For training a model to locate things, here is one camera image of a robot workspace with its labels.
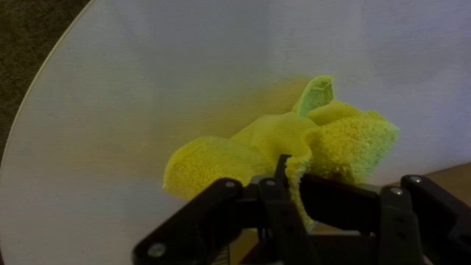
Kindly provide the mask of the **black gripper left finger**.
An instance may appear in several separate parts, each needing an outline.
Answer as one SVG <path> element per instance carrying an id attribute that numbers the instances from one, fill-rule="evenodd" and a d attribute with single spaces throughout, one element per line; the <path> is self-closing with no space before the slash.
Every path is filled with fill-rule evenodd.
<path id="1" fill-rule="evenodd" d="M 213 182 L 135 245 L 132 265 L 210 265 L 247 229 L 271 251 L 262 263 L 318 265 L 290 199 L 287 160 L 281 155 L 272 177 L 249 186 L 234 179 Z"/>

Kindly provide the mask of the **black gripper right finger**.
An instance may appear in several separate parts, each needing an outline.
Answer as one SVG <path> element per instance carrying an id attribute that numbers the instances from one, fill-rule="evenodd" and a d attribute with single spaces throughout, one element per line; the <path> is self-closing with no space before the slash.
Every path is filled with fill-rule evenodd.
<path id="1" fill-rule="evenodd" d="M 313 176 L 300 182 L 309 219 L 340 230 L 374 233 L 378 265 L 471 265 L 471 208 L 422 176 L 378 192 Z"/>

